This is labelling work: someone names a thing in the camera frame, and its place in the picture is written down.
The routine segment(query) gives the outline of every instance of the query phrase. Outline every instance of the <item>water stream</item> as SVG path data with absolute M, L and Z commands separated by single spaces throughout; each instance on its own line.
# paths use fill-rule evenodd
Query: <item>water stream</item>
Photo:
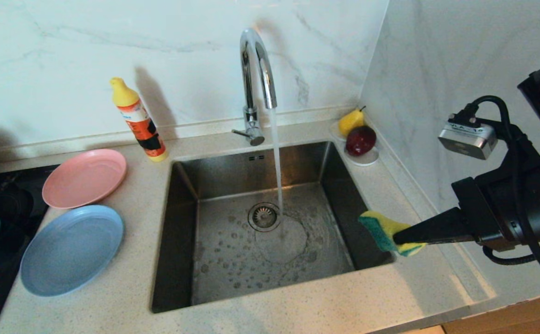
M 272 126 L 272 143 L 274 144 L 274 167 L 276 169 L 276 185 L 278 186 L 278 210 L 279 216 L 283 215 L 283 184 L 280 172 L 280 153 L 278 148 L 278 129 L 276 127 L 276 109 L 270 112 L 270 125 Z

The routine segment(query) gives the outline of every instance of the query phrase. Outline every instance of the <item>sink basin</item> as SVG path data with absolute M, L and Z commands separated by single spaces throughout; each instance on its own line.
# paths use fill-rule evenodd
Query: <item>sink basin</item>
M 332 142 L 173 163 L 154 313 L 391 263 Z

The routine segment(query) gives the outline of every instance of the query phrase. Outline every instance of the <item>faucet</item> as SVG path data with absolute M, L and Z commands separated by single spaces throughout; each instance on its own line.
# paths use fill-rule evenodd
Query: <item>faucet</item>
M 276 92 L 274 92 L 274 78 L 272 68 L 268 61 L 268 53 L 264 42 L 257 32 L 251 28 L 243 30 L 240 42 L 241 70 L 243 73 L 243 88 L 245 89 L 245 106 L 243 116 L 245 118 L 245 131 L 232 130 L 232 133 L 246 137 L 252 146 L 257 146 L 264 142 L 264 136 L 257 118 L 257 106 L 253 103 L 253 92 L 251 91 L 251 65 L 249 63 L 249 48 L 257 59 L 260 71 L 260 80 L 264 87 L 264 100 L 267 109 L 276 108 Z

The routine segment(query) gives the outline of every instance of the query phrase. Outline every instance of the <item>drain strainer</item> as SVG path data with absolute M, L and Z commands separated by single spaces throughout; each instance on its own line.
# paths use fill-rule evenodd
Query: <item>drain strainer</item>
M 270 232 L 274 230 L 279 222 L 278 207 L 272 203 L 262 202 L 254 205 L 247 215 L 249 226 L 260 232 Z

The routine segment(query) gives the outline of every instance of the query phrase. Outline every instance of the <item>apple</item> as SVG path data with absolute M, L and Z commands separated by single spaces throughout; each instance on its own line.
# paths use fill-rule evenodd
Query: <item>apple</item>
M 377 138 L 375 131 L 367 125 L 356 127 L 346 137 L 346 151 L 351 156 L 366 154 L 375 146 Z

